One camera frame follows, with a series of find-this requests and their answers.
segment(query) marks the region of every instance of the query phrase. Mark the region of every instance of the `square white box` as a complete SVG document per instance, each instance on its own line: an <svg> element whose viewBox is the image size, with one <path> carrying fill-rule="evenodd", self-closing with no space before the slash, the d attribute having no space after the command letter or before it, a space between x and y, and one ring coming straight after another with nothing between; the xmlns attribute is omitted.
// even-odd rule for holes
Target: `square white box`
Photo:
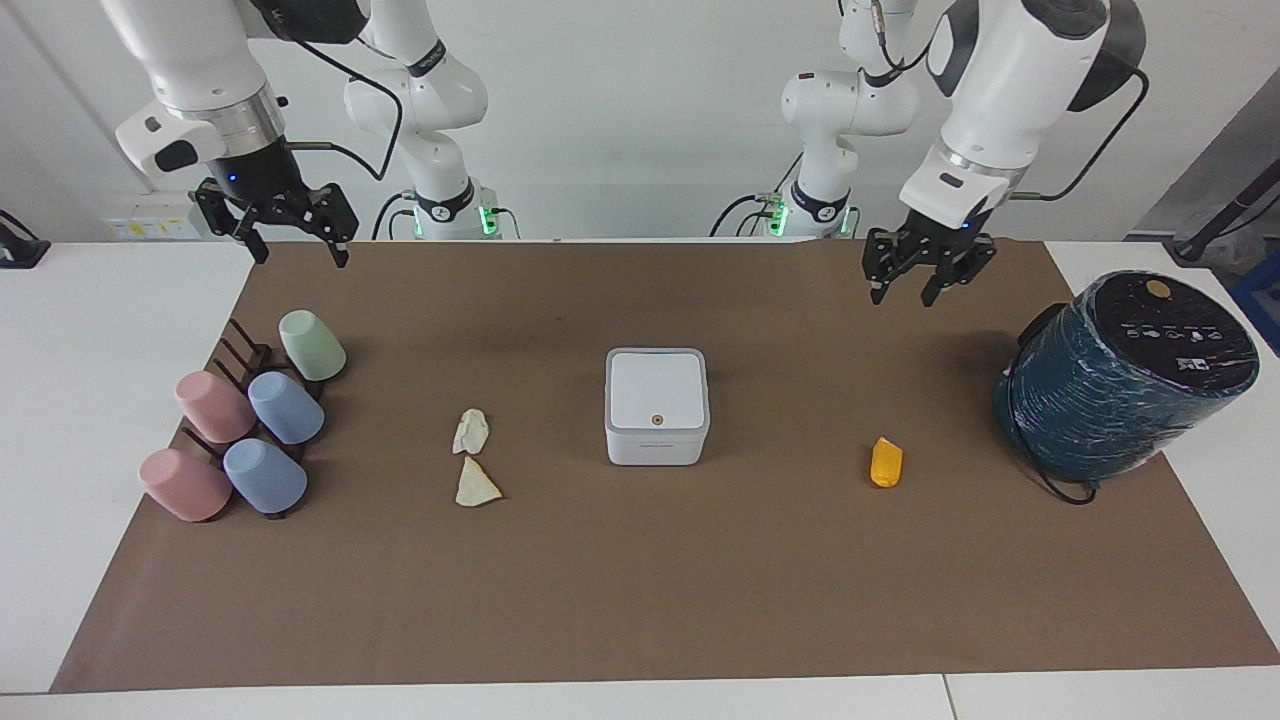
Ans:
<svg viewBox="0 0 1280 720"><path fill-rule="evenodd" d="M618 347L604 368L614 465L692 465L712 425L707 359L691 347Z"/></svg>

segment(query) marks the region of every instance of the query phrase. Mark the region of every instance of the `yellow sponge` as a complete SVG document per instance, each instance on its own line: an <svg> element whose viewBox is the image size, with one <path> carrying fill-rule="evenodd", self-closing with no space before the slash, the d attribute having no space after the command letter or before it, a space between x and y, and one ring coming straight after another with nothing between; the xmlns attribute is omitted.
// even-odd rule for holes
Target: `yellow sponge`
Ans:
<svg viewBox="0 0 1280 720"><path fill-rule="evenodd" d="M891 488L902 478L902 448L879 438L872 450L872 482Z"/></svg>

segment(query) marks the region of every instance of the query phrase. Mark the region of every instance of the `plastic cup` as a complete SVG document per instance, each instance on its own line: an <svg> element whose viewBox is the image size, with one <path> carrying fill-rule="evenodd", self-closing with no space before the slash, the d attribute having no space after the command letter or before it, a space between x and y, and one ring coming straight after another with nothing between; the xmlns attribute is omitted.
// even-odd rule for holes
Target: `plastic cup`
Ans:
<svg viewBox="0 0 1280 720"><path fill-rule="evenodd" d="M138 468L138 479L152 500L188 523L212 518L232 496L225 473L172 447L148 455Z"/></svg>
<svg viewBox="0 0 1280 720"><path fill-rule="evenodd" d="M280 318L280 343L308 380L328 380L347 365L347 351L333 332L310 310Z"/></svg>
<svg viewBox="0 0 1280 720"><path fill-rule="evenodd" d="M236 442L257 424L253 407L239 388L207 370L182 378L174 396L182 414L209 442Z"/></svg>
<svg viewBox="0 0 1280 720"><path fill-rule="evenodd" d="M248 386L248 401L275 437L298 445L324 427L324 409L302 386L282 373L264 373Z"/></svg>
<svg viewBox="0 0 1280 720"><path fill-rule="evenodd" d="M244 500L264 515L284 512L307 491L307 471L283 450L257 438L233 445L223 456L223 469Z"/></svg>

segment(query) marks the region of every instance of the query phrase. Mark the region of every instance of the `crumpled paper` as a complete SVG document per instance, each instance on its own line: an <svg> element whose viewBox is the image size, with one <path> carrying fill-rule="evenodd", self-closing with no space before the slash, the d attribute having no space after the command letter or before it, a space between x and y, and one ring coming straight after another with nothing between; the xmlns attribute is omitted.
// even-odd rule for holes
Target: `crumpled paper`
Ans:
<svg viewBox="0 0 1280 720"><path fill-rule="evenodd" d="M472 407L458 420L458 429L453 433L453 454L479 455L486 439L489 439L489 420L484 413Z"/></svg>
<svg viewBox="0 0 1280 720"><path fill-rule="evenodd" d="M498 486L493 484L484 468L475 459L462 460L462 475L458 478L458 495L454 498L463 507L476 507L503 497Z"/></svg>

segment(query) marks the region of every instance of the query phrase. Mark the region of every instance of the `white table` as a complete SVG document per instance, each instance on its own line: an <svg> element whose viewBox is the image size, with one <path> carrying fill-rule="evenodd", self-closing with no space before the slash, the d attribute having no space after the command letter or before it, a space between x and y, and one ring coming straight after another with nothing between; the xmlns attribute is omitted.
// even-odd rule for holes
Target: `white table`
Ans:
<svg viewBox="0 0 1280 720"><path fill-rule="evenodd" d="M1075 291L1152 269L1234 309L1155 246L1051 250ZM132 518L140 460L178 423L173 386L204 365L248 269L221 243L59 245L36 272L0 274L0 692L37 693L0 697L0 717L1280 717L1280 667L38 694ZM1276 639L1280 360L1257 342L1257 387L1167 455Z"/></svg>

